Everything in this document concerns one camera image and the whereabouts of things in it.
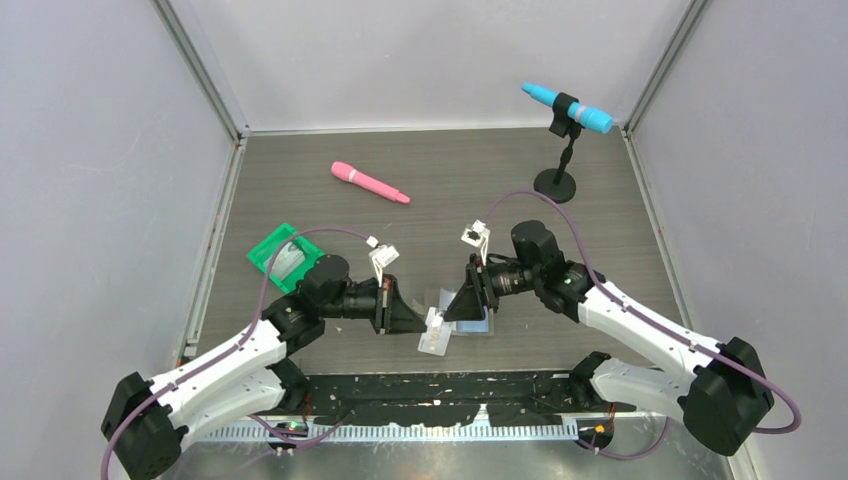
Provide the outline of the silver card in bin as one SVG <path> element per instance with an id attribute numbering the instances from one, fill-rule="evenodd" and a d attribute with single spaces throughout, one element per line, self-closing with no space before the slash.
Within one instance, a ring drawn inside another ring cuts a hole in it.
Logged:
<path id="1" fill-rule="evenodd" d="M 284 280 L 290 276 L 306 260 L 305 253 L 294 243 L 290 242 L 273 259 L 268 258 L 265 262 L 266 270 L 270 275 Z"/>

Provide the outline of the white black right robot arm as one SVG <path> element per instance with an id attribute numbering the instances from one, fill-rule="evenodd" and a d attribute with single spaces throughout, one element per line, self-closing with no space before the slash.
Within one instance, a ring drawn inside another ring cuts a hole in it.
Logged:
<path id="1" fill-rule="evenodd" d="M 490 231 L 477 220 L 461 235 L 475 247 L 466 277 L 443 318 L 482 321 L 501 298 L 533 293 L 551 312 L 601 331 L 653 363 L 636 367 L 593 352 L 571 373 L 571 397 L 584 410 L 625 403 L 682 424 L 709 450 L 732 456 L 774 405 L 755 375 L 765 374 L 756 349 L 688 330 L 628 297 L 602 274 L 566 259 L 555 235 L 538 220 L 511 230 L 514 256 L 488 250 Z"/>

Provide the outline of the white gold VIP card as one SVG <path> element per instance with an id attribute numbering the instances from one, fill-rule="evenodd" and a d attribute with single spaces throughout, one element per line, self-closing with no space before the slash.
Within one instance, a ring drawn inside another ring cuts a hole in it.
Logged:
<path id="1" fill-rule="evenodd" d="M 443 357 L 453 333 L 452 323 L 444 319 L 442 310 L 430 307 L 425 318 L 425 325 L 426 331 L 420 336 L 417 351 Z"/>

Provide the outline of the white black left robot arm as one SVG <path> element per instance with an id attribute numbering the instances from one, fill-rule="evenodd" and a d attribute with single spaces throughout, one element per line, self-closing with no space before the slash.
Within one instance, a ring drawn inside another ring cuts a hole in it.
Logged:
<path id="1" fill-rule="evenodd" d="M 241 417 L 298 412 L 309 383 L 289 357 L 322 336 L 328 318 L 365 320 L 378 334 L 427 329 L 395 276 L 378 272 L 354 282 L 343 257 L 324 255 L 294 291 L 228 341 L 151 379 L 137 372 L 121 379 L 101 423 L 108 441 L 101 476 L 116 458 L 129 478 L 154 479 L 196 441 Z"/>

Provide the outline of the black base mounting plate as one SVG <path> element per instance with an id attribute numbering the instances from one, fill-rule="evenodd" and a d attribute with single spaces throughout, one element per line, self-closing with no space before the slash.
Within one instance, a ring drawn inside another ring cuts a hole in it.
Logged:
<path id="1" fill-rule="evenodd" d="M 486 413 L 493 426 L 552 426 L 562 414 L 607 413 L 580 393 L 568 371 L 392 373 L 308 376 L 265 416 L 313 418 L 320 425 L 451 427 Z"/>

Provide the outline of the aluminium front rail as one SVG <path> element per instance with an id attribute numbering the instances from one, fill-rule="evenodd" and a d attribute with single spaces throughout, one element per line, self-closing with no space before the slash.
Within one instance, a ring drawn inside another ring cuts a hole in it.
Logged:
<path id="1" fill-rule="evenodd" d="M 480 413 L 466 424 L 448 427 L 425 427 L 423 424 L 402 427 L 394 423 L 384 426 L 345 425 L 330 430 L 326 425 L 309 425 L 311 440 L 322 437 L 321 443 L 381 443 L 381 442 L 464 442 L 464 441 L 573 441 L 578 433 L 588 433 L 592 420 L 602 420 L 601 413 L 559 414 L 560 420 L 550 425 L 492 426 L 489 416 Z M 614 420 L 615 436 L 623 434 L 626 421 L 635 420 L 637 431 L 647 432 L 648 427 L 662 429 L 664 417 L 646 412 L 617 413 Z M 200 443 L 259 443 L 280 440 L 255 421 L 241 421 L 222 427 L 200 439 Z"/>

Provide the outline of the pink toy microphone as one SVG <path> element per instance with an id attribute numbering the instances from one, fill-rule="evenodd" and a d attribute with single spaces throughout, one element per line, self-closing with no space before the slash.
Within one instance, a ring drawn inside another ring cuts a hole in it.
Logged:
<path id="1" fill-rule="evenodd" d="M 411 203 L 411 198 L 399 189 L 377 180 L 345 162 L 333 162 L 331 173 L 339 180 L 354 184 L 392 202 L 404 205 Z"/>

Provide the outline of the grey card holder wallet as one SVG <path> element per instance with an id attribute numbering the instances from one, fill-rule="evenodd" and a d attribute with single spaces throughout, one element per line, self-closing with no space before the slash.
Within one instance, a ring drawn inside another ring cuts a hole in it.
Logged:
<path id="1" fill-rule="evenodd" d="M 457 292 L 452 289 L 445 288 L 429 288 L 419 296 L 412 300 L 412 309 L 426 316 L 430 307 L 446 309 Z M 489 314 L 486 314 L 483 320 L 458 320 L 452 323 L 453 334 L 456 336 L 493 336 L 494 323 L 490 319 Z"/>

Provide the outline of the green plastic bin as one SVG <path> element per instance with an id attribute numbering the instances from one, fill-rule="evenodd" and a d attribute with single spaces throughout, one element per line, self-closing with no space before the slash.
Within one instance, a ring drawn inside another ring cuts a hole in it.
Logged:
<path id="1" fill-rule="evenodd" d="M 300 236 L 286 243 L 274 261 L 271 261 L 271 257 L 284 241 L 296 233 L 297 230 L 293 226 L 283 223 L 246 255 L 262 273 L 270 271 L 270 281 L 284 294 L 295 290 L 306 272 L 324 255 L 309 239 Z"/>

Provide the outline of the black microphone stand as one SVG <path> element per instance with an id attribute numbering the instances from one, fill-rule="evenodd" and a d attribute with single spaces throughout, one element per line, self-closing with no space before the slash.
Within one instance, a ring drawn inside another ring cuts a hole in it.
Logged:
<path id="1" fill-rule="evenodd" d="M 534 179 L 534 190 L 547 196 L 557 204 L 570 201 L 576 194 L 576 181 L 566 171 L 566 167 L 573 155 L 573 145 L 579 138 L 582 130 L 582 128 L 577 127 L 570 135 L 565 136 L 568 138 L 568 144 L 560 155 L 559 166 L 541 171 Z"/>

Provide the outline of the blue toy microphone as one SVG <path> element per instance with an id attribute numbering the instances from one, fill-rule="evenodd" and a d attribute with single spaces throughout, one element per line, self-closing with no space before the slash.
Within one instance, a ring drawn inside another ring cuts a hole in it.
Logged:
<path id="1" fill-rule="evenodd" d="M 613 126 L 614 120 L 609 114 L 564 92 L 554 92 L 529 82 L 523 83 L 521 90 L 551 109 L 553 119 L 549 131 L 559 137 L 570 135 L 577 127 L 607 134 Z"/>

